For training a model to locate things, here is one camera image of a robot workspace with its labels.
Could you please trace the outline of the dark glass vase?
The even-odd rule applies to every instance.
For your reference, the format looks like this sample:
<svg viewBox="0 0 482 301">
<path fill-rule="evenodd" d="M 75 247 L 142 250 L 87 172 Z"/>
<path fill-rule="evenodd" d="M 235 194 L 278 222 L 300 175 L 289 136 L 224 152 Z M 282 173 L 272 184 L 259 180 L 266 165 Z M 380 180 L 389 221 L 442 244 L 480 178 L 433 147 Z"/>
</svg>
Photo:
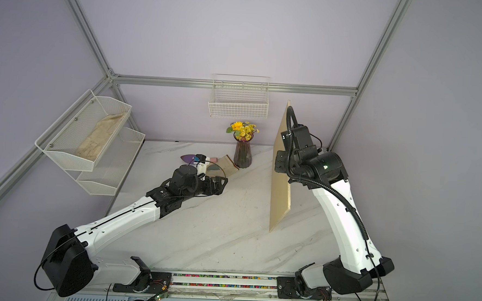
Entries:
<svg viewBox="0 0 482 301">
<path fill-rule="evenodd" d="M 237 142 L 234 154 L 234 164 L 238 168 L 248 168 L 252 164 L 252 152 L 250 141 L 245 138 L 235 137 Z"/>
</svg>

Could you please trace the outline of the metal base rail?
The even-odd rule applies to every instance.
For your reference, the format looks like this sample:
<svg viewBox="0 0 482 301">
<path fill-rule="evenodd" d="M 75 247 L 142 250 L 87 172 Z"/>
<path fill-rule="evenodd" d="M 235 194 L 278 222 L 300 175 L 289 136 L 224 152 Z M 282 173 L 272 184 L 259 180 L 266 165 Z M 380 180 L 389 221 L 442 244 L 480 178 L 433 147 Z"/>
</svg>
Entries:
<svg viewBox="0 0 482 301">
<path fill-rule="evenodd" d="M 155 271 L 153 277 L 153 286 L 143 293 L 117 284 L 102 284 L 68 297 L 51 292 L 46 301 L 389 301 L 379 284 L 347 295 L 322 287 L 302 297 L 287 274 L 165 270 Z"/>
</svg>

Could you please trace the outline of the white perforated wall shelf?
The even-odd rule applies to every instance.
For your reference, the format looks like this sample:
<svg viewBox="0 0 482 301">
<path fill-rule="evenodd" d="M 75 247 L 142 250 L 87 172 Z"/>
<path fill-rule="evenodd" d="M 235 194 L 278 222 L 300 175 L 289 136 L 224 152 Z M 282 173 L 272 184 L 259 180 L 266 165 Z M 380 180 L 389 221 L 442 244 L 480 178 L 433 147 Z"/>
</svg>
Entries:
<svg viewBox="0 0 482 301">
<path fill-rule="evenodd" d="M 89 90 L 35 146 L 88 194 L 115 196 L 145 141 L 130 116 L 130 105 Z"/>
</svg>

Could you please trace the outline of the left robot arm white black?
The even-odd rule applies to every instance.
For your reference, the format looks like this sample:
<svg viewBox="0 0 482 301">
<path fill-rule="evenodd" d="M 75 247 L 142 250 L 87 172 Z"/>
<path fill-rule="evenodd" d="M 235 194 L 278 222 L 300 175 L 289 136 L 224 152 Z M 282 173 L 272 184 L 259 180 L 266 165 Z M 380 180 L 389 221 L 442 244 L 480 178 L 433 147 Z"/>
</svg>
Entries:
<svg viewBox="0 0 482 301">
<path fill-rule="evenodd" d="M 100 252 L 130 232 L 178 210 L 189 199 L 221 195 L 227 183 L 225 174 L 207 176 L 205 165 L 182 165 L 171 178 L 129 206 L 77 228 L 65 224 L 56 228 L 37 269 L 45 272 L 61 297 L 98 284 L 120 284 L 142 293 L 155 280 L 139 256 L 114 261 L 101 258 Z"/>
</svg>

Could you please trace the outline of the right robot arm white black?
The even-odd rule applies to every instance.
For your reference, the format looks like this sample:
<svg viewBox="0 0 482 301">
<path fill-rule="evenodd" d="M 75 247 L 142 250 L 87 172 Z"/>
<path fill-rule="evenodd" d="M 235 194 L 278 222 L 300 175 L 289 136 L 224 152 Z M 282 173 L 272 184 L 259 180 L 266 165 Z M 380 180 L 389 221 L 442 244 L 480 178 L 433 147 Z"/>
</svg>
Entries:
<svg viewBox="0 0 482 301">
<path fill-rule="evenodd" d="M 337 241 L 339 256 L 323 265 L 300 268 L 294 276 L 297 294 L 309 296 L 322 287 L 338 294 L 361 293 L 394 271 L 393 261 L 372 242 L 353 200 L 348 172 L 334 152 L 323 152 L 312 141 L 306 125 L 298 123 L 294 109 L 285 111 L 284 144 L 276 152 L 274 169 L 289 183 L 312 191 L 321 205 Z"/>
</svg>

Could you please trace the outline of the aluminium frame profiles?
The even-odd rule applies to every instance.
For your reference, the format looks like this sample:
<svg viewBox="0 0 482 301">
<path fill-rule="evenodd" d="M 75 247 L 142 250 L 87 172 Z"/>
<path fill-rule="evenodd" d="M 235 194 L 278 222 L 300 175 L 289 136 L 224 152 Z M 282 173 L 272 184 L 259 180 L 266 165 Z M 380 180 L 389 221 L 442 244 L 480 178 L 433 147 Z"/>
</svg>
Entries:
<svg viewBox="0 0 482 301">
<path fill-rule="evenodd" d="M 407 10 L 413 0 L 397 0 L 396 5 L 388 22 L 380 36 L 377 46 L 371 55 L 367 66 L 361 76 L 356 87 L 345 86 L 328 86 L 328 85 L 308 85 L 308 84 L 287 84 L 287 83 L 260 83 L 251 81 L 230 81 L 230 80 L 212 80 L 212 79 L 193 79 L 193 78 L 173 78 L 173 77 L 157 77 L 157 76 L 136 76 L 136 75 L 119 75 L 112 71 L 109 67 L 106 55 L 103 53 L 98 39 L 95 37 L 91 25 L 88 23 L 87 16 L 82 9 L 79 0 L 64 0 L 67 9 L 73 16 L 73 20 L 81 31 L 82 37 L 87 43 L 88 48 L 93 54 L 97 64 L 102 71 L 102 78 L 93 86 L 93 93 L 101 93 L 110 88 L 113 93 L 121 100 L 125 101 L 125 96 L 121 92 L 120 85 L 136 84 L 136 85 L 152 85 L 162 87 L 183 87 L 183 88 L 203 88 L 203 89 L 220 89 L 227 88 L 231 91 L 240 90 L 245 94 L 249 91 L 263 89 L 267 92 L 277 93 L 297 93 L 297 94 L 318 94 L 318 95 L 334 95 L 349 96 L 350 102 L 339 121 L 336 131 L 329 143 L 329 150 L 333 150 L 343 134 L 347 124 L 350 121 L 353 112 L 362 99 L 363 94 L 369 82 L 377 70 L 382 57 L 384 56 L 394 33 L 401 24 Z M 33 147 L 6 172 L 0 179 L 0 206 L 5 199 L 11 194 L 14 188 L 31 173 L 33 167 L 43 158 L 43 153 L 39 147 Z"/>
</svg>

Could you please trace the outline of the cream work glove on table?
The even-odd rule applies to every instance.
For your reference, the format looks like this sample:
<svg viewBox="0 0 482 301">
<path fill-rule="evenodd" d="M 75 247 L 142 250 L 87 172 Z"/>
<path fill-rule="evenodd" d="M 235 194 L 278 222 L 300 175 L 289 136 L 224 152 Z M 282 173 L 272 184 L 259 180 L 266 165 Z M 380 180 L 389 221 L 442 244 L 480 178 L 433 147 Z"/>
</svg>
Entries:
<svg viewBox="0 0 482 301">
<path fill-rule="evenodd" d="M 212 157 L 209 161 L 206 170 L 206 176 L 209 177 L 230 177 L 240 170 L 228 155 L 221 158 Z"/>
</svg>

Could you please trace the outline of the light plywood board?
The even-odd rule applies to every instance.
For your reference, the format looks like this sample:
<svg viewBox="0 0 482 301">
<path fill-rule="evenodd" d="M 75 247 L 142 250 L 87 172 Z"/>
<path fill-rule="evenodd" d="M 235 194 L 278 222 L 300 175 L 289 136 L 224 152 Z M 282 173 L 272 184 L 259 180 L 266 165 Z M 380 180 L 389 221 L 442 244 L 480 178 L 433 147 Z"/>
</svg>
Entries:
<svg viewBox="0 0 482 301">
<path fill-rule="evenodd" d="M 288 183 L 288 177 L 285 173 L 278 173 L 275 171 L 275 162 L 277 161 L 277 154 L 279 151 L 284 151 L 284 143 L 282 142 L 281 133 L 287 130 L 286 115 L 287 108 L 291 105 L 291 101 L 287 101 L 286 109 L 282 116 L 281 124 L 279 125 L 276 139 L 273 146 L 273 171 L 271 176 L 271 203 L 270 203 L 270 219 L 269 232 L 272 232 L 275 227 L 283 220 L 291 209 L 291 189 Z"/>
</svg>

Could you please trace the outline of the yellow flower bouquet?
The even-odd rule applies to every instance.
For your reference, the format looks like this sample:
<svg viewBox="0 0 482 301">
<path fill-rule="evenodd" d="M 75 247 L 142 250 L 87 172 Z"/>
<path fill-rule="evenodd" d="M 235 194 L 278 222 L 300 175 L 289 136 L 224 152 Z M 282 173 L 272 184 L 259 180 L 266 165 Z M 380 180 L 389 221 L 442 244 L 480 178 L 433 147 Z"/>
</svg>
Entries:
<svg viewBox="0 0 482 301">
<path fill-rule="evenodd" d="M 241 121 L 230 124 L 226 130 L 226 133 L 232 134 L 238 142 L 250 142 L 258 132 L 255 124 Z"/>
</svg>

